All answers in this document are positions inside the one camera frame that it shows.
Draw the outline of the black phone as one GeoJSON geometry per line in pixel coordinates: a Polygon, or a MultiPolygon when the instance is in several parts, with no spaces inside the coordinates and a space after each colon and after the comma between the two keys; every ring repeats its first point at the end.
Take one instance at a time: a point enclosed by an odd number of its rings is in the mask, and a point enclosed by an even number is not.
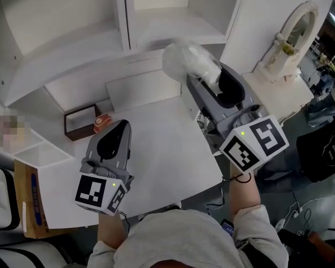
{"type": "Polygon", "coordinates": [[[234,225],[232,222],[224,219],[221,222],[221,227],[223,228],[224,231],[226,231],[231,237],[233,236],[234,233],[234,225]]]}

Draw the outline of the black wrist band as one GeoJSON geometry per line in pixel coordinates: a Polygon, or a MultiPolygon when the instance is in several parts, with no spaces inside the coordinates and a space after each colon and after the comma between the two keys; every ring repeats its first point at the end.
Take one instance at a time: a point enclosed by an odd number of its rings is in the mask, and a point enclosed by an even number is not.
{"type": "Polygon", "coordinates": [[[252,179],[252,175],[251,173],[248,173],[248,174],[237,174],[237,175],[234,175],[232,177],[229,177],[227,179],[223,179],[222,182],[223,183],[230,183],[232,181],[236,181],[240,184],[246,184],[248,182],[250,182],[252,179]]]}

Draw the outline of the person's left forearm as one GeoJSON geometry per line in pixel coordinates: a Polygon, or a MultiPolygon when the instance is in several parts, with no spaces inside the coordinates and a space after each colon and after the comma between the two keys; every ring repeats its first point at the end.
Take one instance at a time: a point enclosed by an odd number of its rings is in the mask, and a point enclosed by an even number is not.
{"type": "Polygon", "coordinates": [[[125,228],[118,212],[114,216],[99,214],[97,241],[118,249],[126,238],[125,228]]]}

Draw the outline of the person's right forearm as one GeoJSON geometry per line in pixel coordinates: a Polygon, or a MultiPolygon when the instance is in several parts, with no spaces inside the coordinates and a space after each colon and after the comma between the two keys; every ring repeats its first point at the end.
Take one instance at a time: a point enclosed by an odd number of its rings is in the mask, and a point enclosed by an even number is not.
{"type": "MultiPolygon", "coordinates": [[[[230,165],[230,177],[240,174],[239,170],[230,165]]],[[[257,188],[254,173],[251,173],[252,179],[246,184],[240,184],[236,181],[229,183],[229,208],[231,211],[232,221],[241,209],[255,207],[261,204],[260,193],[257,188]]]]}

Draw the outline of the cardboard box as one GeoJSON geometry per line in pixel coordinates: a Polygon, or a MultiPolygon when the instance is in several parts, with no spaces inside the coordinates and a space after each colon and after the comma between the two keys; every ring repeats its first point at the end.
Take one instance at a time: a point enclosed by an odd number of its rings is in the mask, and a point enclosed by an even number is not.
{"type": "Polygon", "coordinates": [[[37,169],[14,161],[14,184],[23,234],[31,239],[44,239],[68,233],[68,229],[50,229],[42,205],[37,169]]]}

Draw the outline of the white plastic bag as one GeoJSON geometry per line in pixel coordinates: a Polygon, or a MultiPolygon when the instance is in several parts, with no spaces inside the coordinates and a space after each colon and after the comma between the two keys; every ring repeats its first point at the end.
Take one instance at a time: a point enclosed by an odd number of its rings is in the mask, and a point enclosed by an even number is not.
{"type": "Polygon", "coordinates": [[[201,78],[216,89],[221,73],[220,62],[205,48],[193,42],[176,41],[162,54],[162,70],[170,78],[185,84],[187,76],[201,78]]]}

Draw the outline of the pink water bottle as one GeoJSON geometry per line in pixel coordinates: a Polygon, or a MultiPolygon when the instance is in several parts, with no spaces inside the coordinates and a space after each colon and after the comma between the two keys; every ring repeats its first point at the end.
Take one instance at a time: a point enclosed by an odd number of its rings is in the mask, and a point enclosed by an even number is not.
{"type": "Polygon", "coordinates": [[[102,114],[94,120],[93,130],[95,133],[99,133],[112,123],[112,117],[108,114],[102,114]]]}

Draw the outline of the white desk with drawers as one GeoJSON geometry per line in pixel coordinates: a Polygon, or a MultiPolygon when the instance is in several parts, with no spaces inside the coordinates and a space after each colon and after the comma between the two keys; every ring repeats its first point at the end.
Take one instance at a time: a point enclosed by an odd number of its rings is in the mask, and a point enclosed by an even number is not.
{"type": "Polygon", "coordinates": [[[161,68],[165,46],[188,40],[250,73],[302,3],[318,6],[307,51],[333,0],[0,0],[0,115],[15,110],[31,142],[0,161],[37,169],[50,228],[95,225],[73,202],[89,140],[71,141],[64,113],[102,102],[132,126],[132,189],[123,211],[136,216],[219,183],[221,171],[182,86],[161,68]]]}

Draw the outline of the person's grey sweatshirt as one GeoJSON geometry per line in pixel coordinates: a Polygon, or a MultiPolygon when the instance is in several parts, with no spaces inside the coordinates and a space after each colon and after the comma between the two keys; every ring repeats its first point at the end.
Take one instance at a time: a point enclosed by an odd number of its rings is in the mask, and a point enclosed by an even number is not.
{"type": "Polygon", "coordinates": [[[174,260],[193,268],[264,268],[253,265],[243,249],[251,244],[277,268],[288,268],[289,255],[264,205],[241,209],[230,236],[211,216],[197,210],[170,210],[146,216],[114,249],[99,241],[87,268],[151,268],[174,260]]]}

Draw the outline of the white and black appliance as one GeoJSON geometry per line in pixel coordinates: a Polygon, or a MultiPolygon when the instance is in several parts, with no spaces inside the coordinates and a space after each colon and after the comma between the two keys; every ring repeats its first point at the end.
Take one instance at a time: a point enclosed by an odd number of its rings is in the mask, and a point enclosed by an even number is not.
{"type": "Polygon", "coordinates": [[[13,174],[0,169],[0,231],[10,231],[20,225],[13,174]]]}
{"type": "Polygon", "coordinates": [[[0,268],[63,268],[69,261],[45,241],[0,246],[0,268]]]}

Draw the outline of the white pot with pink flowers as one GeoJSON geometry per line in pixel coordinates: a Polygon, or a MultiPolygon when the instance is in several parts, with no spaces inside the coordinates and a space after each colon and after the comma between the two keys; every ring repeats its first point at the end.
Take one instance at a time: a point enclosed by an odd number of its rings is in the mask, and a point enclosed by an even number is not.
{"type": "Polygon", "coordinates": [[[15,110],[5,110],[0,115],[0,150],[15,154],[31,142],[31,126],[15,110]]]}

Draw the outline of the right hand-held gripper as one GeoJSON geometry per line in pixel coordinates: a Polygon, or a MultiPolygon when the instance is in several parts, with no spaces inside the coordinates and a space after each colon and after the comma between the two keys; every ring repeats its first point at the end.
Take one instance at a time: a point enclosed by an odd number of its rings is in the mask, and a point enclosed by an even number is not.
{"type": "Polygon", "coordinates": [[[191,75],[186,84],[204,115],[219,122],[217,132],[223,142],[218,151],[246,175],[288,148],[289,142],[276,117],[268,115],[264,106],[252,104],[252,92],[242,76],[225,64],[221,67],[217,95],[191,75]],[[233,107],[242,110],[235,113],[233,107]]]}

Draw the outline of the brown wooden box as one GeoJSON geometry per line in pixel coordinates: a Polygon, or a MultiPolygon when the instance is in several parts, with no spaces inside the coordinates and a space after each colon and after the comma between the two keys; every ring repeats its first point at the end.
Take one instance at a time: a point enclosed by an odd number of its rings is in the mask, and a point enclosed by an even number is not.
{"type": "Polygon", "coordinates": [[[64,133],[71,141],[89,137],[94,132],[94,121],[101,115],[96,104],[64,114],[64,133]]]}

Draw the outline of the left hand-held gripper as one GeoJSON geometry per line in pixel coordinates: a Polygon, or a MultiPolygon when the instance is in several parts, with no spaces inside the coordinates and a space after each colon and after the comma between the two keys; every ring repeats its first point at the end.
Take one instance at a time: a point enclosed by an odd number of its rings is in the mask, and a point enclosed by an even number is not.
{"type": "Polygon", "coordinates": [[[76,205],[109,216],[118,212],[134,179],[125,170],[130,158],[131,136],[129,121],[122,119],[111,123],[91,138],[87,158],[82,160],[74,197],[76,205]],[[114,166],[99,162],[113,159],[114,166]]]}

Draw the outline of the black bag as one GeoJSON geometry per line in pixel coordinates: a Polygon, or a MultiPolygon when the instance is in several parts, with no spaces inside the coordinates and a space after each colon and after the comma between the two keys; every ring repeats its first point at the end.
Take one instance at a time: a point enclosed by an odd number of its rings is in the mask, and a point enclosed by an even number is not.
{"type": "Polygon", "coordinates": [[[298,236],[285,229],[278,236],[291,249],[288,268],[335,268],[335,239],[323,240],[316,232],[298,236]]]}

